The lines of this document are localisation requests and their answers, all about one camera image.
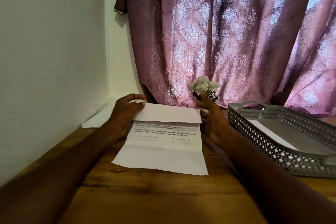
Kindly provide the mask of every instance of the small bouquet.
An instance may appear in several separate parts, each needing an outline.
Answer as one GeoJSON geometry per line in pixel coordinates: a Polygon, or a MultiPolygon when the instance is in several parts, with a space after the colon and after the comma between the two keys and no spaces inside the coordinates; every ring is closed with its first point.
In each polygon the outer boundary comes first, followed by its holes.
{"type": "Polygon", "coordinates": [[[207,76],[200,76],[195,82],[188,85],[188,88],[192,90],[192,94],[201,101],[200,93],[203,91],[212,101],[218,100],[216,91],[221,85],[218,82],[211,82],[207,76]]]}

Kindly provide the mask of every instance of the forearm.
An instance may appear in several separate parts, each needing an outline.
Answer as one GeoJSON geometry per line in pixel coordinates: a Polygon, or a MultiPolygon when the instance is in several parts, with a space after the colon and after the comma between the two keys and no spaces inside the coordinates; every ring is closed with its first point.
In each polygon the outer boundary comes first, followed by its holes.
{"type": "Polygon", "coordinates": [[[0,223],[52,223],[91,165],[117,139],[105,124],[59,157],[0,189],[0,223]]]}
{"type": "Polygon", "coordinates": [[[228,154],[243,182],[262,202],[274,222],[329,223],[335,204],[313,191],[270,160],[233,128],[221,133],[220,147],[228,154]]]}

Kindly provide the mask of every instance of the pink curtain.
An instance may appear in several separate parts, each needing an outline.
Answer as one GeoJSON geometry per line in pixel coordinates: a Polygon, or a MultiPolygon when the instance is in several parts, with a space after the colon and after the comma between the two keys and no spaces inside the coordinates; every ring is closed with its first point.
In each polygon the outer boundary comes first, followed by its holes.
{"type": "Polygon", "coordinates": [[[258,100],[336,114],[336,0],[127,0],[140,83],[194,106],[207,75],[219,103],[258,100]]]}

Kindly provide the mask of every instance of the brown cloth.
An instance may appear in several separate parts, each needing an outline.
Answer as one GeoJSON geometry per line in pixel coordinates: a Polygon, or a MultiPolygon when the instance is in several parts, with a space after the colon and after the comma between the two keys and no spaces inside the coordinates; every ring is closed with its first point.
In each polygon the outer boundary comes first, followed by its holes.
{"type": "Polygon", "coordinates": [[[127,13],[126,0],[117,0],[114,5],[114,11],[121,15],[127,13]]]}

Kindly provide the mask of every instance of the metal tray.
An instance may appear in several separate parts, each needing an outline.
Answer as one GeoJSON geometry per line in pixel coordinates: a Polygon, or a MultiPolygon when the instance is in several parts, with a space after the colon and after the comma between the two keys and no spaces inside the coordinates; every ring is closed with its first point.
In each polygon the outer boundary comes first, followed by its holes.
{"type": "Polygon", "coordinates": [[[292,109],[261,102],[229,103],[231,125],[292,175],[336,178],[336,127],[292,109]],[[263,105],[263,110],[244,106],[263,105]],[[248,120],[257,120],[298,150],[269,137],[248,120]]]}

